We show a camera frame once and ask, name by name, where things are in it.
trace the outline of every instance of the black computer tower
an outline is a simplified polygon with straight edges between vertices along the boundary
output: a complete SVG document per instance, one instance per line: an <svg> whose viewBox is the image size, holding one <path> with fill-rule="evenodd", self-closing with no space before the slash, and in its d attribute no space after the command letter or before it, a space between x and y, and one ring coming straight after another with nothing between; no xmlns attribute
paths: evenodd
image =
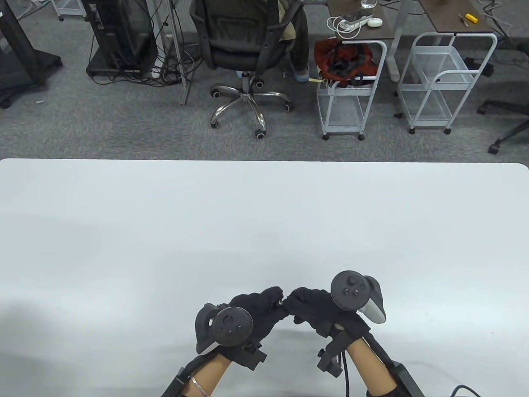
<svg viewBox="0 0 529 397"><path fill-rule="evenodd" d="M35 50L6 0L0 0L0 107L11 106L14 95L43 86L61 58Z"/></svg>
<svg viewBox="0 0 529 397"><path fill-rule="evenodd" d="M99 48L86 73L140 77L158 55L145 0L82 0Z"/></svg>

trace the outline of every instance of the red bag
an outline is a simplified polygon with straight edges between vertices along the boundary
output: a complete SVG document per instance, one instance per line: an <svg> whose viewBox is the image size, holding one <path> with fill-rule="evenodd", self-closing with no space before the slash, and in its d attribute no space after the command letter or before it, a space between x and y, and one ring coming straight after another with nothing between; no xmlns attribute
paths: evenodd
<svg viewBox="0 0 529 397"><path fill-rule="evenodd" d="M342 44L337 39L316 41L314 60L323 78L340 82L338 87L371 84L364 76L376 76L378 66L373 62L373 53L367 44Z"/></svg>

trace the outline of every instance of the person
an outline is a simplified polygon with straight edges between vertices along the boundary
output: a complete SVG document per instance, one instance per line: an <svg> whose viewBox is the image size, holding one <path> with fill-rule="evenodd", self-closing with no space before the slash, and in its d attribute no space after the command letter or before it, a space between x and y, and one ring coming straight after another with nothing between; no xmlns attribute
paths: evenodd
<svg viewBox="0 0 529 397"><path fill-rule="evenodd" d="M331 294L325 290L309 290L301 287L294 290L282 304L278 304L282 299L283 291L279 287L269 288L260 294L238 295L233 298L230 302L231 306L241 307L252 316L253 330L248 340L266 337L274 325L288 315L294 316L295 323L306 321L314 329L319 323L332 321L345 329L354 339L347 348L347 353L360 373L369 394L372 397L400 395L388 369L362 339L370 328L358 314L338 308ZM211 396L232 362L230 357L238 348L240 347L217 347L218 354L193 374L191 380L194 381L186 383L182 395Z"/></svg>
<svg viewBox="0 0 529 397"><path fill-rule="evenodd" d="M292 0L278 0L279 20L282 21ZM308 66L308 24L307 16L303 9L300 12L299 22L296 27L289 23L285 28L281 40L295 40L289 53L289 62L294 78L299 83L306 83L310 77ZM237 76L242 77L242 71L237 71Z"/></svg>

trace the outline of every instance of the hand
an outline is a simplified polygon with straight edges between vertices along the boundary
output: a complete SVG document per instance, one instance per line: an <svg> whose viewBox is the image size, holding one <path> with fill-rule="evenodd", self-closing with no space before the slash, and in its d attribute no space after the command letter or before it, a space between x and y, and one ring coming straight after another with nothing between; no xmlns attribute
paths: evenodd
<svg viewBox="0 0 529 397"><path fill-rule="evenodd" d="M283 301L283 307L294 316L296 324L306 321L318 329L332 322L341 325L353 340L362 338L370 330L357 313L340 309L326 290L297 288Z"/></svg>
<svg viewBox="0 0 529 397"><path fill-rule="evenodd" d="M240 349L249 341L264 339L274 325L288 316L288 312L280 304L282 300L283 290L279 287L268 288L260 294L238 295L233 298L229 303L230 306L243 308L252 316L252 333L241 345L235 347L219 346L217 351L227 359L230 359L231 353Z"/></svg>

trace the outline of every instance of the forearm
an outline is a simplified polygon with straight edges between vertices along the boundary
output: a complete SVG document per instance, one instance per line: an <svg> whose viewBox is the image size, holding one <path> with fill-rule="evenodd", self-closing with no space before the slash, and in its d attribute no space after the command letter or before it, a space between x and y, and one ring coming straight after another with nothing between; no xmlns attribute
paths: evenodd
<svg viewBox="0 0 529 397"><path fill-rule="evenodd" d="M386 366L363 339L355 340L349 345L347 353L373 397L388 394L397 387Z"/></svg>
<svg viewBox="0 0 529 397"><path fill-rule="evenodd" d="M196 382L208 395L212 395L231 361L218 354L213 360L193 374ZM182 395L187 397L204 397L202 392L190 380L184 386Z"/></svg>

